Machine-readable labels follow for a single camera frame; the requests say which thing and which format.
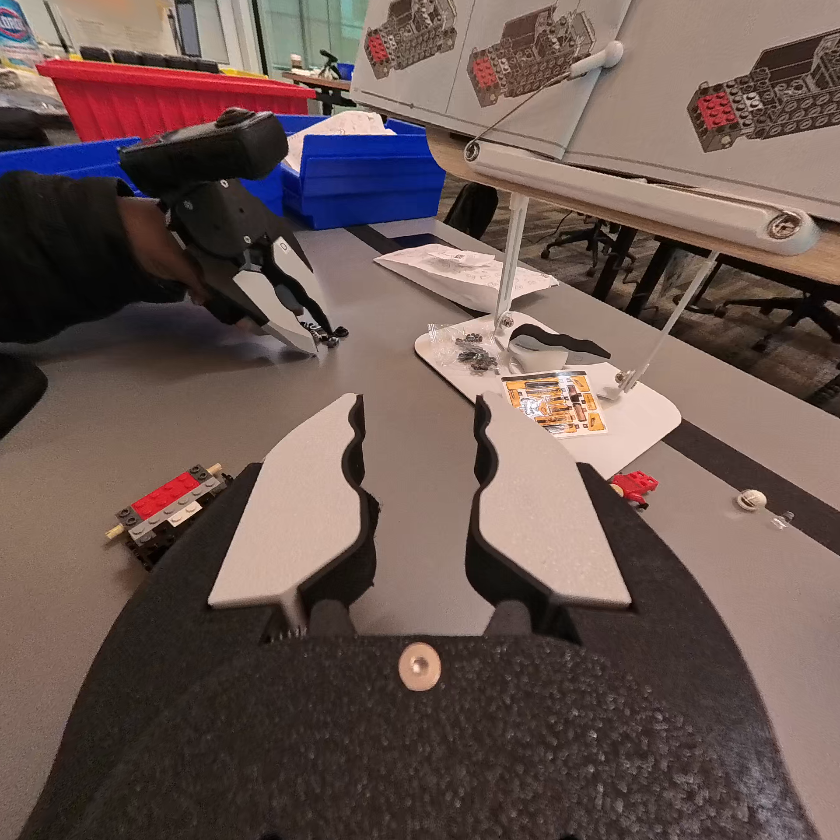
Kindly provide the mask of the white blue label canister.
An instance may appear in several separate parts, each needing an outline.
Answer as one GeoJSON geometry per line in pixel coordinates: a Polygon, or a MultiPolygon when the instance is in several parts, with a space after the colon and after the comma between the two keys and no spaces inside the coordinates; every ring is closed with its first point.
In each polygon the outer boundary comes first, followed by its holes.
{"type": "Polygon", "coordinates": [[[36,72],[43,58],[43,52],[21,6],[15,1],[2,1],[2,67],[36,72]]]}

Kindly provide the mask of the instruction booklet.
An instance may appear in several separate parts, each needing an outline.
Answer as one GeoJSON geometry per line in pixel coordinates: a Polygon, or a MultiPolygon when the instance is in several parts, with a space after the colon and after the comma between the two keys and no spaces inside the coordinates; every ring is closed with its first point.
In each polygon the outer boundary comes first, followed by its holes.
{"type": "Polygon", "coordinates": [[[838,221],[838,1],[370,2],[359,104],[838,221]]]}

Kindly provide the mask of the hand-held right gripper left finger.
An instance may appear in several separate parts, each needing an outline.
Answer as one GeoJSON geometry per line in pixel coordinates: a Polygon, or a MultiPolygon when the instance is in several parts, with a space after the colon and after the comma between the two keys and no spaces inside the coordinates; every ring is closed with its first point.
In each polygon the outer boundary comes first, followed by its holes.
{"type": "Polygon", "coordinates": [[[372,588],[379,503],[365,475],[363,396],[345,393],[266,455],[208,596],[214,610],[267,606],[288,629],[316,604],[372,588]]]}

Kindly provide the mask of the white book stand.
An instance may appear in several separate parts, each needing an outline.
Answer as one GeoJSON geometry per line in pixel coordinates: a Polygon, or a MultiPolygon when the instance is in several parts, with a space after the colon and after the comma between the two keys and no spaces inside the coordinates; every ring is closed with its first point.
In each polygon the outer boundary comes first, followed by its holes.
{"type": "MultiPolygon", "coordinates": [[[[502,377],[530,375],[511,363],[508,354],[510,332],[523,323],[533,323],[546,330],[545,324],[519,311],[511,304],[516,290],[516,275],[529,199],[578,210],[583,205],[604,209],[623,221],[664,228],[667,233],[700,238],[710,246],[710,254],[700,264],[686,290],[695,294],[711,278],[722,256],[746,255],[752,262],[770,267],[780,261],[787,267],[793,260],[804,259],[801,274],[816,280],[814,249],[821,254],[828,245],[838,245],[838,233],[828,234],[809,214],[797,208],[776,205],[743,196],[681,185],[648,183],[644,178],[630,178],[574,167],[519,148],[485,139],[490,129],[471,139],[463,150],[463,162],[469,173],[493,182],[512,186],[511,219],[507,228],[505,266],[499,288],[497,310],[473,322],[492,322],[502,349],[500,377],[473,376],[452,369],[438,368],[431,361],[427,332],[414,344],[416,356],[462,396],[476,404],[479,395],[494,392],[507,399],[502,377]]],[[[637,367],[619,371],[610,361],[586,365],[579,370],[591,378],[591,386],[602,405],[608,433],[580,439],[558,439],[575,461],[591,465],[603,478],[611,478],[636,457],[648,451],[680,424],[682,417],[669,399],[647,385],[642,376],[665,344],[665,339],[687,307],[684,297],[669,316],[637,367]]],[[[466,324],[471,320],[458,323],[466,324]]]]}

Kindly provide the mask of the red object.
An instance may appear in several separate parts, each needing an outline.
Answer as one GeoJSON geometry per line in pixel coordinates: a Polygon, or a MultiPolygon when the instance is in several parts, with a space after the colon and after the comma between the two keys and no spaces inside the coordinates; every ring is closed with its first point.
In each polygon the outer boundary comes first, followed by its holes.
{"type": "Polygon", "coordinates": [[[198,70],[50,59],[51,79],[82,142],[148,139],[215,121],[226,109],[308,115],[312,89],[266,78],[198,70]]]}

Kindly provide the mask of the black fleece-lined jacket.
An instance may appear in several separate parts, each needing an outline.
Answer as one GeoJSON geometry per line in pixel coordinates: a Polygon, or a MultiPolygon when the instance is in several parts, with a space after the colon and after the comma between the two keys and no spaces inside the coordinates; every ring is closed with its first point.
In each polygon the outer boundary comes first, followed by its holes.
{"type": "Polygon", "coordinates": [[[1,438],[5,438],[38,404],[48,378],[29,360],[1,354],[1,438]]]}

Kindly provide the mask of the toy brick car model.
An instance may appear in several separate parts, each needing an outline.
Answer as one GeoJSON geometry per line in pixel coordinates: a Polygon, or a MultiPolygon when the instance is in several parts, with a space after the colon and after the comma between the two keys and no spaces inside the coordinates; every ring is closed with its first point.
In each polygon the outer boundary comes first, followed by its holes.
{"type": "Polygon", "coordinates": [[[233,481],[219,464],[195,465],[119,510],[106,540],[123,543],[150,572],[233,481]]]}

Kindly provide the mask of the orange sticker sheet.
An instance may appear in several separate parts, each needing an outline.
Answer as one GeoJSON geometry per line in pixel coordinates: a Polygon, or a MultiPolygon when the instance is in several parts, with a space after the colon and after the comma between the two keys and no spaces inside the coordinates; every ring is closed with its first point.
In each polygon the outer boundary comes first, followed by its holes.
{"type": "Polygon", "coordinates": [[[509,403],[558,439],[608,433],[604,411],[585,371],[502,377],[509,403]]]}

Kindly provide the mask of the printed white paper bag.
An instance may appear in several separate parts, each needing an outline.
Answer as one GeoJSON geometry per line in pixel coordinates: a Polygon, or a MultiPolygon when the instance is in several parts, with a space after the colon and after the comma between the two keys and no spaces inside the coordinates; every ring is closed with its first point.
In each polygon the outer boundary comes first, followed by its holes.
{"type": "Polygon", "coordinates": [[[497,310],[504,259],[431,244],[403,248],[374,262],[468,310],[485,314],[497,310]]]}

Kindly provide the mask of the clear plastic parts bag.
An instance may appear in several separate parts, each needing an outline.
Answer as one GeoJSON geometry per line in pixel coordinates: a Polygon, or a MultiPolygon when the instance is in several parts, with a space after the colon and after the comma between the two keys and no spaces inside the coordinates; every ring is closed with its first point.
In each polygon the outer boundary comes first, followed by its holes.
{"type": "Polygon", "coordinates": [[[427,340],[430,359],[439,368],[473,376],[501,376],[502,349],[492,322],[430,323],[427,340]]]}

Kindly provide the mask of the grey plate with wavy black edge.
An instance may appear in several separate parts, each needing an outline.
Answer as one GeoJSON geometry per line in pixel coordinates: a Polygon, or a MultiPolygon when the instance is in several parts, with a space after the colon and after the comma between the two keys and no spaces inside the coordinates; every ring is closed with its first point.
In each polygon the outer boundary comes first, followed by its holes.
{"type": "Polygon", "coordinates": [[[527,374],[566,368],[579,370],[612,358],[595,342],[550,332],[533,323],[520,324],[510,332],[507,351],[511,363],[527,374]]]}

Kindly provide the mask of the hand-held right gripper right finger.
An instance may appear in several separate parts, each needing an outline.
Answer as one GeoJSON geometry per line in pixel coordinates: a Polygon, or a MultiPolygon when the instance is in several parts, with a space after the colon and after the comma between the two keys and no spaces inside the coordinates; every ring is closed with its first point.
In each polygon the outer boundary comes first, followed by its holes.
{"type": "Polygon", "coordinates": [[[488,603],[629,607],[632,597],[572,454],[494,392],[475,404],[466,575],[488,603]]]}

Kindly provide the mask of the blue plastic bin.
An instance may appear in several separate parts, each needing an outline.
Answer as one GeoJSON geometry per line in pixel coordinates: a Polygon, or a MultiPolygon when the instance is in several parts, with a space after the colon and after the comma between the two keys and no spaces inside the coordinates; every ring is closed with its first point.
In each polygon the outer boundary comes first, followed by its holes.
{"type": "Polygon", "coordinates": [[[445,171],[424,127],[388,119],[392,134],[305,135],[324,117],[277,118],[289,141],[302,141],[300,169],[287,161],[276,169],[286,216],[322,230],[437,215],[445,171]]]}
{"type": "MultiPolygon", "coordinates": [[[[146,197],[146,194],[137,188],[119,164],[119,148],[139,141],[140,138],[132,136],[116,140],[3,151],[1,174],[28,171],[43,175],[65,175],[75,179],[87,176],[117,177],[127,183],[136,196],[146,197]]],[[[283,184],[280,166],[277,166],[266,178],[256,181],[242,179],[240,182],[272,213],[283,217],[283,184]]]]}

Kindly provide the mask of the person's left forearm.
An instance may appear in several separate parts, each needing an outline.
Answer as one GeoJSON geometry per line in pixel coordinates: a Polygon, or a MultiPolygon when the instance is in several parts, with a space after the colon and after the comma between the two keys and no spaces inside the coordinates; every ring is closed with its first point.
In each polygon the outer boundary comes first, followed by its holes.
{"type": "Polygon", "coordinates": [[[10,171],[1,178],[1,341],[39,343],[134,303],[183,299],[135,258],[116,177],[10,171]]]}

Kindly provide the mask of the person's left hand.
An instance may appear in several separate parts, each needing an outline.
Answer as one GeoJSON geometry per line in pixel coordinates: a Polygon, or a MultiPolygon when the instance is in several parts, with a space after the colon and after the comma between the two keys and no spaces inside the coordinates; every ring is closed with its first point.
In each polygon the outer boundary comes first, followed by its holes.
{"type": "Polygon", "coordinates": [[[203,306],[207,300],[203,269],[170,231],[158,204],[150,198],[121,196],[118,210],[134,257],[143,270],[181,285],[193,304],[203,306]]]}

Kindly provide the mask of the white folded paper sheet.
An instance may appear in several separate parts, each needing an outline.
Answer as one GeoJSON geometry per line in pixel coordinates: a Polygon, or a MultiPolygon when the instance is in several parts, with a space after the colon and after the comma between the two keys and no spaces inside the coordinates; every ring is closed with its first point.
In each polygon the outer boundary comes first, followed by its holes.
{"type": "Polygon", "coordinates": [[[308,136],[373,137],[395,133],[385,126],[379,114],[359,110],[341,112],[288,135],[288,151],[283,162],[295,172],[300,171],[303,146],[308,136]]]}

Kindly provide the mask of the black zip case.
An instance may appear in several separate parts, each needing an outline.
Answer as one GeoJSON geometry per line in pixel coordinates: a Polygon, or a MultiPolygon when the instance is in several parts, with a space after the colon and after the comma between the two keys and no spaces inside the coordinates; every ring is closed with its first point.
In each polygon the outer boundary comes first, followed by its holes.
{"type": "Polygon", "coordinates": [[[39,118],[25,108],[1,107],[1,152],[23,151],[51,145],[39,118]]]}

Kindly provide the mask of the pile of small black toy pieces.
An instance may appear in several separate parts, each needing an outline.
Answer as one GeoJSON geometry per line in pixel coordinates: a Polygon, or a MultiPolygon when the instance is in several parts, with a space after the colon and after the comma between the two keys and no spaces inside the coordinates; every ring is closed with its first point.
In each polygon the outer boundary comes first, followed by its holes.
{"type": "Polygon", "coordinates": [[[349,331],[345,327],[336,327],[332,331],[326,330],[316,322],[299,321],[300,325],[309,331],[313,341],[318,346],[334,349],[349,337],[349,331]]]}

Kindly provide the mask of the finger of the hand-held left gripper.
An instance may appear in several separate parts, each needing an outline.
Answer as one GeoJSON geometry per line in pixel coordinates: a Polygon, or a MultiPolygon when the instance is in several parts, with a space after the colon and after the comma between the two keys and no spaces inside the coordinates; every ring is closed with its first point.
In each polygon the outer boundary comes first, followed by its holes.
{"type": "Polygon", "coordinates": [[[318,355],[318,343],[299,317],[278,298],[267,277],[257,271],[241,270],[233,277],[244,299],[238,304],[243,314],[236,324],[252,333],[274,338],[290,350],[318,355]]]}
{"type": "Polygon", "coordinates": [[[326,330],[333,330],[321,283],[294,237],[279,236],[275,239],[271,257],[264,268],[280,301],[300,321],[316,322],[326,330]]]}

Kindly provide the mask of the red toy brick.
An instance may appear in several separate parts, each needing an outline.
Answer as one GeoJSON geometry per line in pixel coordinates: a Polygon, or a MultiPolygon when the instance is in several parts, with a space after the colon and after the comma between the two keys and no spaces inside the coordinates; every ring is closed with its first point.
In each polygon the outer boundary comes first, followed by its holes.
{"type": "Polygon", "coordinates": [[[617,473],[609,480],[614,491],[639,511],[648,509],[647,496],[658,488],[658,481],[637,470],[629,473],[617,473]]]}

